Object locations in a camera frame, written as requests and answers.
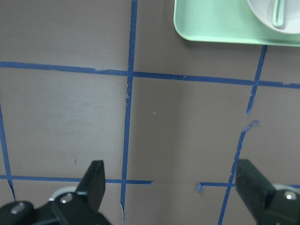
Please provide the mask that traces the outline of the white round plate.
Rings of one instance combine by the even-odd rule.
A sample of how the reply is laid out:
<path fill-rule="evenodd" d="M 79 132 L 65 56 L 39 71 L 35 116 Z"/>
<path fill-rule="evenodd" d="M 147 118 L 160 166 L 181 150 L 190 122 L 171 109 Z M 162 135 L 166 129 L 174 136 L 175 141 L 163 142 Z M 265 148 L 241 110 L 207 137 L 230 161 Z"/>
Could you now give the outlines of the white round plate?
<path fill-rule="evenodd" d="M 284 34 L 300 33 L 299 0 L 248 0 L 247 4 L 266 27 Z"/>

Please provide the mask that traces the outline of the light green plastic tray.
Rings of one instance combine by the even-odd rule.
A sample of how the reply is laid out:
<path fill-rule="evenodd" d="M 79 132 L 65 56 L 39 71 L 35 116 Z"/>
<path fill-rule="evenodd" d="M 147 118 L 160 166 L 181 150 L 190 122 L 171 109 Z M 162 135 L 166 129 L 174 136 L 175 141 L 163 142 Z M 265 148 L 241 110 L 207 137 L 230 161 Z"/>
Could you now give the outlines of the light green plastic tray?
<path fill-rule="evenodd" d="M 176 0 L 173 24 L 189 41 L 255 45 L 300 45 L 300 34 L 284 34 L 262 24 L 247 0 Z"/>

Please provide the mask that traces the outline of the pale green plastic spoon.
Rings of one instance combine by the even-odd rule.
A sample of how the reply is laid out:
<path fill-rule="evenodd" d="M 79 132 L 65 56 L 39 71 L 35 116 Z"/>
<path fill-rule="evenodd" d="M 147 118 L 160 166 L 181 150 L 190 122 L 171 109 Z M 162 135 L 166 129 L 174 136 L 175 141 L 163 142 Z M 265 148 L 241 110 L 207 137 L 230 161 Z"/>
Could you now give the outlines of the pale green plastic spoon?
<path fill-rule="evenodd" d="M 281 30 L 285 28 L 285 0 L 274 0 L 272 25 Z"/>

